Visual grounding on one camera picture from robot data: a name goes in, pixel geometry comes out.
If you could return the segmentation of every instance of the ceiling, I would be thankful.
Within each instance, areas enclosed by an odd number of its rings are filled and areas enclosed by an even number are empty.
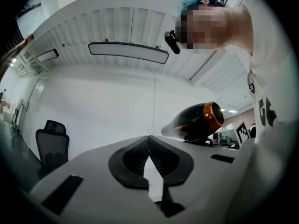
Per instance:
[[[157,72],[190,81],[193,86],[202,85],[212,89],[216,101],[226,110],[251,108],[252,101],[247,91],[249,64],[244,64],[242,53],[237,56],[234,51],[224,50],[223,55],[210,66],[207,64],[212,60],[214,51],[195,54],[190,50],[182,50],[175,55],[164,41],[164,33],[174,29],[177,14],[172,8],[177,0],[122,1],[116,2],[117,7],[109,7],[115,2],[78,0],[58,10],[34,32],[34,41],[20,54],[24,66],[31,73],[39,74],[54,67],[83,63],[148,70],[151,70],[152,65]],[[88,44],[106,39],[110,42],[161,46],[170,56],[166,64],[150,64],[128,57],[91,55]],[[59,57],[39,63],[36,57],[51,49],[57,49]]]

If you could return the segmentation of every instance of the black mesh chair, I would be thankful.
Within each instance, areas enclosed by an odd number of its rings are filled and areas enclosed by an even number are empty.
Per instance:
[[[42,168],[38,171],[40,178],[68,161],[69,142],[70,138],[66,134],[37,130],[36,143],[42,163]]]
[[[65,126],[53,120],[47,120],[47,123],[43,130],[51,133],[66,134]]]

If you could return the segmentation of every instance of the ceiling light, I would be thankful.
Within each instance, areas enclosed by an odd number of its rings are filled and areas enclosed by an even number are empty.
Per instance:
[[[39,55],[37,57],[37,59],[38,59],[39,62],[44,62],[44,61],[54,59],[54,58],[57,58],[57,57],[59,57],[59,54],[56,51],[56,49],[53,49],[51,51],[47,51],[46,53],[43,53],[43,54]]]
[[[92,55],[126,56],[165,64],[168,52],[129,42],[92,42],[88,45]]]

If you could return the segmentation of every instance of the white shirt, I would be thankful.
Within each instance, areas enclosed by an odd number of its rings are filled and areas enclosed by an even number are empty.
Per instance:
[[[298,65],[278,19],[264,0],[243,0],[253,27],[248,83],[256,116],[256,135],[299,116]]]

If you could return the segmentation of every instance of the black slot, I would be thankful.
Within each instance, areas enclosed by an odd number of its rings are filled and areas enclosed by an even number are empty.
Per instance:
[[[223,156],[223,155],[220,155],[220,154],[213,154],[211,156],[211,159],[216,159],[216,160],[219,160],[219,161],[232,163],[235,158]]]
[[[83,181],[82,177],[70,175],[60,186],[42,203],[50,211],[59,215],[77,188]]]

